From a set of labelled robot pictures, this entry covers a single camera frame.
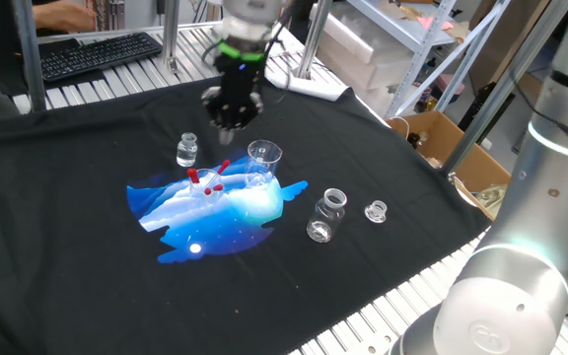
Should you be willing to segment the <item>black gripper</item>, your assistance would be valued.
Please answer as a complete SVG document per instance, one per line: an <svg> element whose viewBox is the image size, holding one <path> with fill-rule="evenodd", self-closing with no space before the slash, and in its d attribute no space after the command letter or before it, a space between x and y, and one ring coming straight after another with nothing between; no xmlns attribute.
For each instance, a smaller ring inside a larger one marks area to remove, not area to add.
<svg viewBox="0 0 568 355"><path fill-rule="evenodd" d="M220 86L206 89L201 94L201 101L210 116L210 123L218 129L219 143L228 144L238 131L263 113L259 81L264 56L241 54L234 57L221 52L215 58L214 66L220 73ZM224 114L232 115L229 129Z"/></svg>

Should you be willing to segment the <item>person's bare hand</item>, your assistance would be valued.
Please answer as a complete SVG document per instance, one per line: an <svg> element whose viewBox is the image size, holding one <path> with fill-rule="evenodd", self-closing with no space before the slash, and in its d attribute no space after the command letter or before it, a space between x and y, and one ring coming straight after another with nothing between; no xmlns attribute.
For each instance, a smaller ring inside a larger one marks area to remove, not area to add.
<svg viewBox="0 0 568 355"><path fill-rule="evenodd" d="M33 14L38 30L84 33L93 32L96 28L96 15L93 12L66 0L33 5Z"/></svg>

